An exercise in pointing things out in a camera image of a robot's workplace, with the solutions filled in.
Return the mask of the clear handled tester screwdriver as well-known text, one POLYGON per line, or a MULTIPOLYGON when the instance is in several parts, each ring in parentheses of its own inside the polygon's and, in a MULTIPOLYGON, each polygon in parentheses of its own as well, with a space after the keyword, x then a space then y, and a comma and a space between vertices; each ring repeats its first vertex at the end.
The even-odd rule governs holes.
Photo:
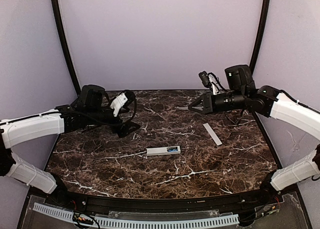
POLYGON ((188 107, 176 107, 177 110, 180 110, 180 111, 188 111, 189 108, 188 107))

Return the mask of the white remote battery cover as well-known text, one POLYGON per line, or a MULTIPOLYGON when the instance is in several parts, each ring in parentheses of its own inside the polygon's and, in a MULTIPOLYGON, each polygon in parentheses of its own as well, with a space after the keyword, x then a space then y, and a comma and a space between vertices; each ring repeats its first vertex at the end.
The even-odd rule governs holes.
POLYGON ((215 142, 215 144, 217 146, 221 146, 223 143, 219 139, 217 134, 214 132, 213 128, 208 123, 203 124, 203 126, 206 129, 206 131, 208 132, 208 134, 210 135, 210 137, 212 138, 212 140, 215 142))

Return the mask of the white remote control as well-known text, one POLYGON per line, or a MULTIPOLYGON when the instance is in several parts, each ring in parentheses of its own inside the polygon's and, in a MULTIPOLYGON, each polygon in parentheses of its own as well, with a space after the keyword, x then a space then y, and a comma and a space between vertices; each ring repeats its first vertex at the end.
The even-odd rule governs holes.
POLYGON ((146 156, 151 157, 151 156, 176 155, 176 154, 167 153, 167 147, 170 147, 170 146, 147 148, 146 149, 146 156))

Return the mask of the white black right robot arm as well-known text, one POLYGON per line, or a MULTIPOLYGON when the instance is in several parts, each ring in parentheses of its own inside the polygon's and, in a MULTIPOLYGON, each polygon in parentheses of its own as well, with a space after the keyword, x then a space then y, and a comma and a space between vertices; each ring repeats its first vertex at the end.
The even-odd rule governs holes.
MULTIPOLYGON (((288 123, 308 134, 320 138, 320 113, 294 99, 286 91, 269 85, 256 88, 248 65, 225 69, 229 89, 225 89, 212 73, 198 74, 209 91, 189 105, 189 110, 203 114, 216 114, 232 110, 250 110, 266 118, 288 123)), ((304 158, 270 172, 260 185, 263 192, 274 194, 288 186, 320 173, 320 148, 304 158)))

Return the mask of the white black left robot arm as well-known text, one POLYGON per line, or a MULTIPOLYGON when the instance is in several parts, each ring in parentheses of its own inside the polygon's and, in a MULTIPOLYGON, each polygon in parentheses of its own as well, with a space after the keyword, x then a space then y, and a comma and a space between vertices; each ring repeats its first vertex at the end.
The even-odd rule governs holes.
POLYGON ((137 109, 136 95, 124 90, 110 99, 105 89, 98 85, 85 85, 72 104, 0 122, 0 175, 11 177, 27 186, 52 195, 67 191, 63 181, 55 174, 45 172, 20 158, 12 147, 49 135, 60 135, 87 126, 108 126, 120 138, 139 129, 131 116, 122 120, 120 115, 137 109))

